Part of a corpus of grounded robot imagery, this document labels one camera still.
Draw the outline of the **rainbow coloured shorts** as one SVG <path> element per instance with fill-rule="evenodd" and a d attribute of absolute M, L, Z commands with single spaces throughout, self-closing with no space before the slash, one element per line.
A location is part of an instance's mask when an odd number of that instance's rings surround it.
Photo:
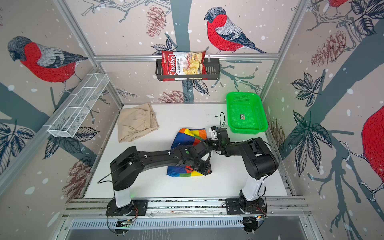
<path fill-rule="evenodd" d="M 180 129 L 177 133 L 171 149 L 175 150 L 176 153 L 180 153 L 180 145 L 193 145 L 196 146 L 200 142 L 206 142 L 207 133 L 205 129 Z M 203 176 L 202 174 L 191 170 L 189 167 L 180 167 L 179 164 L 176 166 L 168 166 L 167 175 L 170 177 L 196 177 Z"/>

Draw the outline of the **green plastic basket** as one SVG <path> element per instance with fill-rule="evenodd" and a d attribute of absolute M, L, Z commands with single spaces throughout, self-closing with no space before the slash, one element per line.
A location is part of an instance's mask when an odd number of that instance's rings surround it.
<path fill-rule="evenodd" d="M 263 103 L 257 94 L 231 92 L 226 101 L 228 126 L 233 133 L 256 135 L 268 129 Z"/>

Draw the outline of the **beige drawstring shorts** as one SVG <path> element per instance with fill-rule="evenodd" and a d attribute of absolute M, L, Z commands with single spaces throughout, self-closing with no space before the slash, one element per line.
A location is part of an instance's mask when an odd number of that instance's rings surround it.
<path fill-rule="evenodd" d="M 159 124 L 151 104 L 122 109 L 118 118 L 118 141 L 133 142 L 158 128 Z"/>

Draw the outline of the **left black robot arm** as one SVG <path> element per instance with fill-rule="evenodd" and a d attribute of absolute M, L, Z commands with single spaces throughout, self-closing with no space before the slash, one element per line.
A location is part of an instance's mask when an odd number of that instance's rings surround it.
<path fill-rule="evenodd" d="M 205 142 L 196 146 L 178 146 L 171 150 L 145 152 L 138 151 L 136 147 L 129 147 L 110 163 L 114 200 L 113 209 L 108 216 L 129 214 L 134 208 L 131 199 L 130 187 L 138 175 L 154 168 L 160 167 L 191 167 L 204 176 L 211 170 L 210 158 L 213 148 Z"/>

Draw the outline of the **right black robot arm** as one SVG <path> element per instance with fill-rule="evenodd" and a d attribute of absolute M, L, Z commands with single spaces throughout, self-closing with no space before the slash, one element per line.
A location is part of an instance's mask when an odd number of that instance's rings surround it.
<path fill-rule="evenodd" d="M 251 138 L 243 142 L 232 142 L 226 128 L 211 127 L 212 138 L 206 143 L 225 157 L 242 157 L 248 178 L 237 199 L 226 199 L 223 207 L 228 215 L 267 215 L 266 194 L 261 193 L 265 180 L 279 168 L 267 143 L 262 138 Z"/>

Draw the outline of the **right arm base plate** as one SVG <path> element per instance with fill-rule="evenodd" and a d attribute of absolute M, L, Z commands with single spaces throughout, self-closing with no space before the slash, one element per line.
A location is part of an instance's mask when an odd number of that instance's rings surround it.
<path fill-rule="evenodd" d="M 226 199 L 224 203 L 228 215 L 265 215 L 267 205 L 264 199 L 257 198 L 253 201 L 247 201 L 241 197 L 238 199 Z"/>

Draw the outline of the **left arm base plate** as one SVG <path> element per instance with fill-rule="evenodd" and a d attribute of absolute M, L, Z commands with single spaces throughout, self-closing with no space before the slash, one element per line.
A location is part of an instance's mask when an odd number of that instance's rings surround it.
<path fill-rule="evenodd" d="M 131 203 L 127 206 L 118 208 L 116 199 L 113 198 L 107 205 L 106 216 L 107 217 L 123 217 L 123 216 L 145 216 L 148 200 L 131 200 Z"/>

